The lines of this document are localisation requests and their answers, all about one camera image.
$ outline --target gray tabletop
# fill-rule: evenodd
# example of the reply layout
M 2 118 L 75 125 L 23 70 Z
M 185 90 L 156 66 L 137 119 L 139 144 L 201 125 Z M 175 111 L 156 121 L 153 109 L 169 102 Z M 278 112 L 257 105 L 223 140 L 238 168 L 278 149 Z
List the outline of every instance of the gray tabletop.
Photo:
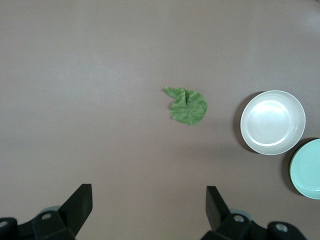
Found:
M 0 0 L 0 216 L 21 224 L 91 183 L 78 240 L 198 240 L 212 185 L 259 225 L 319 239 L 320 201 L 289 176 L 320 136 L 319 16 L 316 0 Z M 203 94 L 203 120 L 172 120 L 165 86 Z M 239 129 L 268 90 L 306 115 L 298 145 L 274 156 Z

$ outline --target green leaf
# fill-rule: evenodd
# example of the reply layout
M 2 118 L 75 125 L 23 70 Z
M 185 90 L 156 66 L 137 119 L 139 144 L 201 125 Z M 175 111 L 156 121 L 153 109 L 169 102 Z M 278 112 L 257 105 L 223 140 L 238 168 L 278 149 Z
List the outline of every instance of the green leaf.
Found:
M 164 87 L 163 91 L 176 99 L 170 108 L 174 120 L 193 126 L 204 118 L 208 105 L 199 92 L 183 87 L 170 88 L 168 86 Z

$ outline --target silver bolt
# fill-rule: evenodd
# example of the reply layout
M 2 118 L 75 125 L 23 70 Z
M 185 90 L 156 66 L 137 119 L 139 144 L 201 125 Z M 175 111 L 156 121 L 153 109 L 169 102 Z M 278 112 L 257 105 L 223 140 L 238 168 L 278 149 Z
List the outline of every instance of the silver bolt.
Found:
M 51 214 L 50 213 L 47 213 L 47 214 L 45 214 L 45 215 L 43 215 L 41 217 L 42 220 L 46 220 L 46 219 L 49 219 L 49 218 L 51 218 Z
M 2 222 L 0 222 L 0 228 L 6 226 L 7 224 L 8 224 L 7 221 L 2 221 Z
M 233 219 L 238 223 L 243 223 L 245 221 L 245 219 L 240 215 L 235 215 Z
M 286 232 L 289 231 L 289 229 L 288 229 L 285 225 L 283 225 L 283 224 L 281 224 L 281 223 L 276 224 L 276 225 L 275 225 L 275 228 L 276 228 L 278 231 L 283 232 L 283 233 L 286 233 Z

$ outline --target plate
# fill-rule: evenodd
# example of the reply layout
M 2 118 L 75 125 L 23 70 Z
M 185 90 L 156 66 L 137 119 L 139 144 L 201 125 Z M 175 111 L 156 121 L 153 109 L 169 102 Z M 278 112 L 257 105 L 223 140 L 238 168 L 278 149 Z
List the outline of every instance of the plate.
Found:
M 301 194 L 320 199 L 320 139 L 306 143 L 294 154 L 290 177 Z
M 246 144 L 264 155 L 282 154 L 302 137 L 306 115 L 301 103 L 285 91 L 265 91 L 243 110 L 240 129 Z

